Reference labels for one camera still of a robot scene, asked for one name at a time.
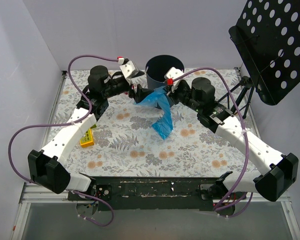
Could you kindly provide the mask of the blue plastic trash bag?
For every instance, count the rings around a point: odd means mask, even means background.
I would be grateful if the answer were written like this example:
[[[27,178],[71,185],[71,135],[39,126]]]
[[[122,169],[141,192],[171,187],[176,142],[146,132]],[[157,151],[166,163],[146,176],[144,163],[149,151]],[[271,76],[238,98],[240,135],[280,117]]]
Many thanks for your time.
[[[138,106],[152,108],[160,111],[160,116],[152,124],[152,128],[163,139],[167,139],[173,130],[173,120],[171,106],[164,87],[154,89],[152,93],[145,97]]]

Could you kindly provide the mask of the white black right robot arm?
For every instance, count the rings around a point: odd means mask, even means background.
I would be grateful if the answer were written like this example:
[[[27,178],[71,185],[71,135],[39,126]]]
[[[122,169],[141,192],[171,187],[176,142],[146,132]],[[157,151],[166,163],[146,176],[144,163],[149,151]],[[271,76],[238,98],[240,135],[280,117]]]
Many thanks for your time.
[[[298,158],[284,155],[263,142],[242,126],[239,119],[224,105],[215,100],[215,88],[204,77],[195,78],[191,85],[184,79],[167,79],[167,95],[174,104],[181,103],[197,113],[199,122],[217,136],[225,139],[254,164],[258,173],[253,176],[235,176],[224,173],[208,189],[206,197],[227,199],[234,192],[259,193],[275,202],[296,181]]]

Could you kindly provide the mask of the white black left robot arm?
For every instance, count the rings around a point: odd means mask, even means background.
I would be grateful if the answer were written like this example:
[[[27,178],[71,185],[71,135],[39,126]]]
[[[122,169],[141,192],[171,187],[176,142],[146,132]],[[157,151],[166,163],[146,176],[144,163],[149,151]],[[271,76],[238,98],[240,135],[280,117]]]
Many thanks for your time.
[[[82,97],[77,103],[68,125],[41,150],[32,150],[28,155],[30,177],[34,183],[56,194],[79,191],[85,200],[96,196],[92,178],[83,173],[70,173],[65,165],[81,137],[97,123],[108,108],[109,98],[127,92],[129,97],[140,100],[149,93],[148,90],[139,91],[133,85],[132,79],[143,75],[143,72],[131,60],[119,68],[113,75],[102,65],[90,70],[88,84],[82,91],[86,97]]]

